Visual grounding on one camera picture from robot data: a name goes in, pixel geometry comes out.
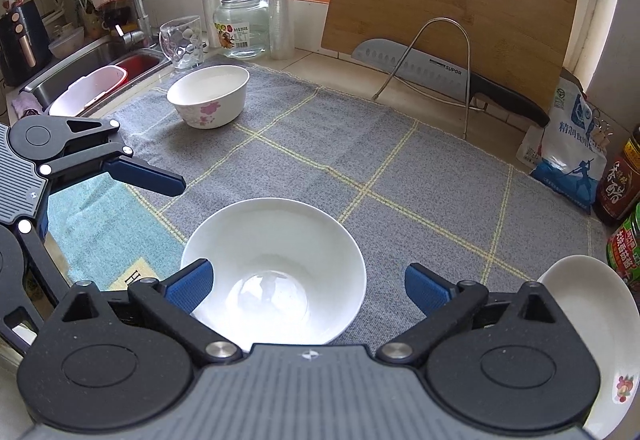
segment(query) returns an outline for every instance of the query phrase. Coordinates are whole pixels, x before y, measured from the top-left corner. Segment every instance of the kitchen counter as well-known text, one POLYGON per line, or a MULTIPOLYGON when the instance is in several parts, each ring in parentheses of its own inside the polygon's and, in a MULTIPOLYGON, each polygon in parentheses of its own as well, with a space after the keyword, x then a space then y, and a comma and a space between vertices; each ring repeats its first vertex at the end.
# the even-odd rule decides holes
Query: kitchen counter
MULTIPOLYGON (((332 56, 313 54, 303 50, 296 50, 294 57, 289 60, 275 61, 264 57, 252 62, 273 70, 284 71, 287 74, 321 84, 327 88, 368 99, 371 99, 385 80, 385 74, 355 62, 336 59, 332 56)), ((174 69, 171 65, 165 67, 152 77, 121 94, 92 116, 102 117, 107 113, 113 112, 118 106, 153 88, 163 77, 173 71, 174 69)), ((18 95, 18 91, 16 89, 6 95, 11 124, 14 124, 17 120, 11 101, 18 95)), ((430 92, 430 94, 442 97, 435 92, 430 92)), ((462 134, 463 109, 424 97, 398 81, 392 81, 378 100, 382 104, 416 117, 433 127, 440 128, 453 135, 462 134)), ((528 126, 524 119, 509 115, 497 107, 489 106, 487 113, 470 113, 468 140, 471 144, 484 149, 487 153, 511 163, 519 169, 523 169, 523 165, 515 159, 515 153, 528 126)), ((56 261, 58 268, 63 274, 66 274, 68 269, 66 260, 51 237, 47 237, 47 249, 54 261, 56 261)), ((5 437, 2 435, 1 429, 0 427, 0 440, 4 440, 5 437)), ((631 440, 639 430, 640 398, 636 398, 623 423, 607 440, 631 440)))

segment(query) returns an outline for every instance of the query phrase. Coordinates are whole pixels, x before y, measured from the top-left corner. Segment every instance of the pink flower pattern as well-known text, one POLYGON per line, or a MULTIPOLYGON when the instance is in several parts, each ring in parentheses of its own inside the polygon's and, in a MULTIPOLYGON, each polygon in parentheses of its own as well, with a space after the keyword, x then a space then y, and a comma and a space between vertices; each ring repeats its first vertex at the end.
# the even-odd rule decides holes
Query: pink flower pattern
POLYGON ((213 101, 211 104, 208 104, 207 106, 203 106, 200 109, 200 112, 206 113, 207 115, 211 115, 213 112, 218 110, 218 108, 220 108, 220 103, 218 103, 217 101, 213 101))
POLYGON ((215 119, 215 117, 205 117, 203 115, 202 117, 200 117, 200 121, 198 122, 198 124, 200 126, 206 126, 206 125, 211 124, 214 119, 215 119))

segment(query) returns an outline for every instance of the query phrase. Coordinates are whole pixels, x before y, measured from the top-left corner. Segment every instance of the white bowl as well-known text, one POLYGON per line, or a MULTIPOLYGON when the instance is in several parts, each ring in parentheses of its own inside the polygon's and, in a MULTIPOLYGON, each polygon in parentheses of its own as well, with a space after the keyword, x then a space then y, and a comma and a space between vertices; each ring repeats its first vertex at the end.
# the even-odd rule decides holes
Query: white bowl
POLYGON ((247 81, 249 72, 241 66, 210 66, 176 81, 166 98, 191 127, 218 128, 242 112, 247 81))
POLYGON ((600 392, 584 428, 603 439, 624 418, 640 382, 638 307, 618 274, 588 256, 562 258, 539 282, 558 302, 600 369, 600 392), (626 394, 628 384, 622 384, 631 377, 633 387, 626 394))
POLYGON ((221 209, 189 239, 182 267, 206 258, 211 293, 193 316, 245 352, 254 343, 324 344, 356 317, 367 287, 360 249, 328 214, 256 198, 221 209))

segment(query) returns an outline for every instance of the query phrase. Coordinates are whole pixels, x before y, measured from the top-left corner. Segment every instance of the glass cup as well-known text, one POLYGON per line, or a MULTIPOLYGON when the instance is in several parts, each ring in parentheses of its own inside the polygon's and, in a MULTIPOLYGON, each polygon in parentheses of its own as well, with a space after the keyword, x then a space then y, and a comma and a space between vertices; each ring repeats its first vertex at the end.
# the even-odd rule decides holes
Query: glass cup
POLYGON ((160 27, 160 48, 178 70, 202 63, 202 27, 199 16, 185 16, 160 27))

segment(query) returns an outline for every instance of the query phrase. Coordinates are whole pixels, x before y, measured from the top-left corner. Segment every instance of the stainless steel sink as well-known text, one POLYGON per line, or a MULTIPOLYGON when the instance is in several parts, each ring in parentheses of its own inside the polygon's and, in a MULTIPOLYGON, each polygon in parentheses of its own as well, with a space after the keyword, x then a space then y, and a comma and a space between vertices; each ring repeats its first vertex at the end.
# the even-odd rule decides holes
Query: stainless steel sink
MULTIPOLYGON (((100 104, 104 105, 108 100, 145 80, 168 63, 169 60, 158 50, 140 48, 127 53, 121 41, 105 36, 53 65, 24 86, 21 91, 32 93, 46 110, 71 83, 105 65, 117 64, 129 73, 127 82, 111 93, 108 98, 101 99, 100 104)), ((88 110, 96 108, 92 106, 88 107, 88 110)))

